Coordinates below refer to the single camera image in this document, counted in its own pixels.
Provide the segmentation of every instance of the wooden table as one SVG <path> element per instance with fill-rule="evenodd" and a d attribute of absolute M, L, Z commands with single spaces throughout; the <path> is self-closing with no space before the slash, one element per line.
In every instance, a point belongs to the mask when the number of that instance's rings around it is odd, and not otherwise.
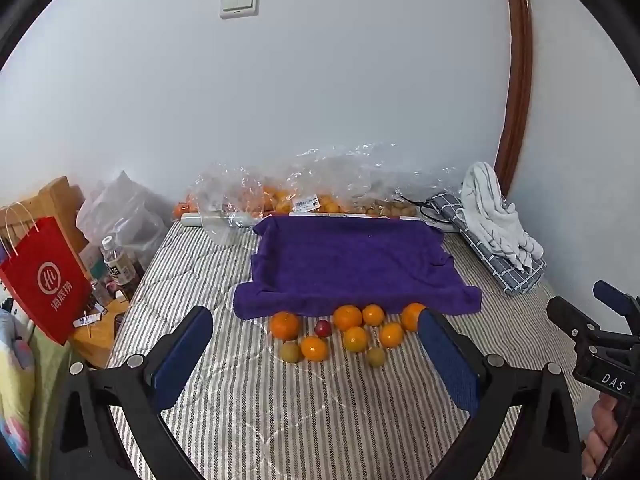
<path fill-rule="evenodd" d="M 76 328 L 69 338 L 71 346 L 94 368 L 104 368 L 115 340 L 114 318 L 129 308 L 129 302 L 113 300 L 98 323 Z"/>

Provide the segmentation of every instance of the human hand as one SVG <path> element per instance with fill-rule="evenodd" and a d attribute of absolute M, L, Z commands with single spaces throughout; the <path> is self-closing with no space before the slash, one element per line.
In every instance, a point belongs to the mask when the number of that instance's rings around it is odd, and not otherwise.
<path fill-rule="evenodd" d="M 582 474 L 587 477 L 596 474 L 596 469 L 618 430 L 618 424 L 613 417 L 613 408 L 617 403 L 617 399 L 600 393 L 600 399 L 591 409 L 594 427 L 584 441 L 586 448 L 582 452 Z"/>

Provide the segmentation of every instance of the striped white cloth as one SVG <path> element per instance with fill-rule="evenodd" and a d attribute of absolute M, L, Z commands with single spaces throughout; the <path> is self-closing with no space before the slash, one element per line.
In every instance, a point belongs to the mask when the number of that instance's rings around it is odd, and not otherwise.
<path fill-rule="evenodd" d="M 131 303 L 109 366 L 148 352 L 193 305 L 206 306 L 213 338 L 176 405 L 162 414 L 205 478 L 426 478 L 468 415 L 450 400 L 417 335 L 388 351 L 382 368 L 345 352 L 337 333 L 329 360 L 285 364 L 266 318 L 242 321 L 233 313 L 234 287 L 250 279 L 257 245 L 251 231 L 224 247 L 201 228 L 174 224 Z M 458 235 L 446 235 L 444 247 L 463 279 L 484 294 L 482 311 L 450 317 L 453 326 L 512 365 L 558 362 L 575 404 L 581 392 L 570 375 L 575 355 L 570 339 L 546 319 L 548 285 L 508 298 Z M 302 334 L 315 323 L 303 319 Z M 376 338 L 378 331 L 371 332 Z M 153 478 L 122 410 L 113 414 L 138 475 Z M 516 417 L 512 408 L 479 478 L 495 470 Z"/>

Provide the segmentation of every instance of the wall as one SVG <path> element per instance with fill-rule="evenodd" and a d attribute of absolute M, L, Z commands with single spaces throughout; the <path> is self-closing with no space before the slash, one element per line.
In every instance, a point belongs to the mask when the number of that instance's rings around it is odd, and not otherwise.
<path fill-rule="evenodd" d="M 580 1 L 531 7 L 531 108 L 510 199 L 545 248 L 556 292 L 606 330 L 628 332 L 592 288 L 602 279 L 640 294 L 640 88 Z"/>
<path fill-rule="evenodd" d="M 124 169 L 172 200 L 214 161 L 398 142 L 408 168 L 494 160 L 506 0 L 54 0 L 0 73 L 0 200 Z"/>

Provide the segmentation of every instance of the white towel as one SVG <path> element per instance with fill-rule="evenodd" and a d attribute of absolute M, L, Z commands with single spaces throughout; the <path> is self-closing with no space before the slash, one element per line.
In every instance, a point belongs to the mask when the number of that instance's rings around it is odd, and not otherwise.
<path fill-rule="evenodd" d="M 518 270 L 531 269 L 532 258 L 542 257 L 542 246 L 522 228 L 516 206 L 503 207 L 498 177 L 486 162 L 469 167 L 460 202 L 456 215 L 493 254 L 504 256 Z"/>

